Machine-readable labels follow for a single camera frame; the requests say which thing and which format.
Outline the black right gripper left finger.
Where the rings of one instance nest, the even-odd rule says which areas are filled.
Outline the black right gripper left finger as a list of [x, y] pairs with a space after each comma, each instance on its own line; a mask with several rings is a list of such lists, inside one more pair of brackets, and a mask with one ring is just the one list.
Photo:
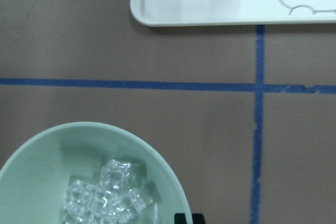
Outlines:
[[175, 224], [187, 224], [185, 213], [176, 213], [174, 215]]

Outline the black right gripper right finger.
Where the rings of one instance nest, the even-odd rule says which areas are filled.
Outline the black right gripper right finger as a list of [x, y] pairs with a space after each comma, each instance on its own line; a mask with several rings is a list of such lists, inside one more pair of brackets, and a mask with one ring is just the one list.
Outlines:
[[192, 213], [193, 224], [206, 224], [205, 217], [202, 213]]

